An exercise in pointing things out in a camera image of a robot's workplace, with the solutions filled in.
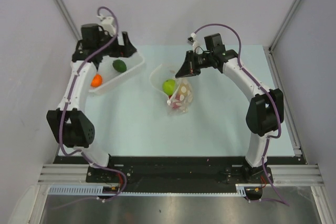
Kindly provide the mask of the yellow pear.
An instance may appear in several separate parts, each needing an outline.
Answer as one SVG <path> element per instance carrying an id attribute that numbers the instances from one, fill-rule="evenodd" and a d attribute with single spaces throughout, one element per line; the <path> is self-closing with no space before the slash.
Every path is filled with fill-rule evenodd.
<path id="1" fill-rule="evenodd" d="M 186 95 L 188 95 L 188 91 L 186 89 L 180 89 L 180 90 L 178 90 L 175 98 L 178 101 L 183 101 L 185 99 Z"/>

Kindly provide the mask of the red apple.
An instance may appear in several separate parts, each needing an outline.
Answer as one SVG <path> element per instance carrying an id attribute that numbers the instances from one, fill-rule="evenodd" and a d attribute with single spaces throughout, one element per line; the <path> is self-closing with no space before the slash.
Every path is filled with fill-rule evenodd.
<path id="1" fill-rule="evenodd" d="M 170 102 L 171 102 L 170 106 L 173 110 L 180 109 L 180 107 L 183 105 L 182 101 L 176 99 L 170 100 Z"/>

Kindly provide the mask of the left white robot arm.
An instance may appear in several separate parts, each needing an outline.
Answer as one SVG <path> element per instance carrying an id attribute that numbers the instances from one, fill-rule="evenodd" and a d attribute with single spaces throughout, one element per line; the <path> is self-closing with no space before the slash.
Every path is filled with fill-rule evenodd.
<path id="1" fill-rule="evenodd" d="M 90 166 L 99 167 L 97 174 L 103 181 L 110 182 L 116 169 L 108 164 L 109 153 L 96 144 L 96 127 L 85 114 L 87 97 L 103 95 L 134 77 L 144 58 L 128 33 L 118 32 L 115 25 L 85 24 L 81 33 L 65 94 L 46 119 L 64 155 L 82 155 Z"/>

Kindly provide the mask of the clear dotted zip bag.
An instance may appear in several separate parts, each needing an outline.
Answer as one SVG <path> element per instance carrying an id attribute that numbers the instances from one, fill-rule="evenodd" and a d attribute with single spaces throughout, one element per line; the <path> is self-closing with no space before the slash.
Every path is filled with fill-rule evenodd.
<path id="1" fill-rule="evenodd" d="M 177 67 L 160 64 L 150 74 L 152 87 L 162 96 L 168 114 L 184 114 L 193 101 L 193 87 L 186 78 L 176 78 Z"/>

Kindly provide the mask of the light green apple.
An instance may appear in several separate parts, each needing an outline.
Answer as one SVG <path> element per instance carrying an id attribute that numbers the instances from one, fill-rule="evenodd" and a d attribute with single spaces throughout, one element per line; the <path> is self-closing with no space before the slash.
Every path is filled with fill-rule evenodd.
<path id="1" fill-rule="evenodd" d="M 166 95 L 172 95 L 175 91 L 176 81 L 174 79 L 167 79 L 162 84 L 162 90 Z"/>

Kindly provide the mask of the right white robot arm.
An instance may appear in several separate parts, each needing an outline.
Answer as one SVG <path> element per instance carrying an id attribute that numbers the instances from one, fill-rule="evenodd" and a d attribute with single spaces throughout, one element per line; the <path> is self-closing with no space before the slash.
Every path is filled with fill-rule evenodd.
<path id="1" fill-rule="evenodd" d="M 196 34 L 188 38 L 192 50 L 186 52 L 184 62 L 176 78 L 198 76 L 204 68 L 214 68 L 230 78 L 249 102 L 246 124 L 251 131 L 245 160 L 248 166 L 242 169 L 243 179 L 254 183 L 261 177 L 262 166 L 267 160 L 267 148 L 272 133 L 281 132 L 284 120 L 284 95 L 280 89 L 271 89 L 254 77 L 241 62 L 240 52 L 227 50 L 219 33 L 204 38 L 206 50 L 198 53 Z"/>

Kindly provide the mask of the orange fruit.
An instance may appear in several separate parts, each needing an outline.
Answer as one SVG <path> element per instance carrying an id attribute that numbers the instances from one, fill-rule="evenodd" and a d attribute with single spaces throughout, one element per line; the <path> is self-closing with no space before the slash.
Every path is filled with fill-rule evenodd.
<path id="1" fill-rule="evenodd" d="M 96 74 L 91 82 L 91 86 L 93 88 L 97 88 L 99 86 L 101 86 L 103 83 L 103 78 L 100 74 Z"/>

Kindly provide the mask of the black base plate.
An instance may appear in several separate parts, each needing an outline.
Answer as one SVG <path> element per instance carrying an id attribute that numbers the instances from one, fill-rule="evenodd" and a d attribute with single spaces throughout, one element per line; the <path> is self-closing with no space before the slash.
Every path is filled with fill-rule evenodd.
<path id="1" fill-rule="evenodd" d="M 234 157 L 112 157 L 112 171 L 92 168 L 84 158 L 57 156 L 57 165 L 83 165 L 83 182 L 103 184 L 105 194 L 122 186 L 128 193 L 207 194 L 231 193 L 236 184 L 266 184 L 277 165 L 306 164 L 302 156 L 269 157 L 262 168 L 248 168 L 242 156 Z"/>

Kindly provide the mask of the dark green lime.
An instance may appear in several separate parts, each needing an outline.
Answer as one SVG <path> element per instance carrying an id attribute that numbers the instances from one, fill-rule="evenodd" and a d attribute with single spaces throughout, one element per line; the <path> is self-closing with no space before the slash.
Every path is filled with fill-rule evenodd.
<path id="1" fill-rule="evenodd" d="M 119 73 L 124 73 L 127 71 L 127 66 L 123 60 L 120 59 L 114 60 L 112 66 L 115 69 L 115 71 Z"/>

